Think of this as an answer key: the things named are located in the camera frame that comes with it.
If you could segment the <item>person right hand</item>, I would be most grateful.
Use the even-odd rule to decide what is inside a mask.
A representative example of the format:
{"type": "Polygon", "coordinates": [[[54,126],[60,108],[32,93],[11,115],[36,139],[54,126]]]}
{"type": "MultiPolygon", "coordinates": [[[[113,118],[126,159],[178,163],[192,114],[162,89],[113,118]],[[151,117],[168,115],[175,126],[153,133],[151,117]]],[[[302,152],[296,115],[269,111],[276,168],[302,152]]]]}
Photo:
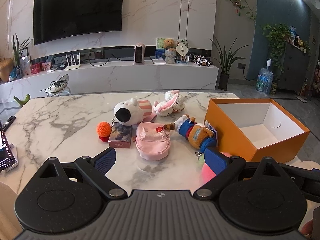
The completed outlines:
{"type": "Polygon", "coordinates": [[[312,239],[313,232],[313,219],[308,221],[301,229],[301,234],[303,234],[307,239],[312,239]]]}

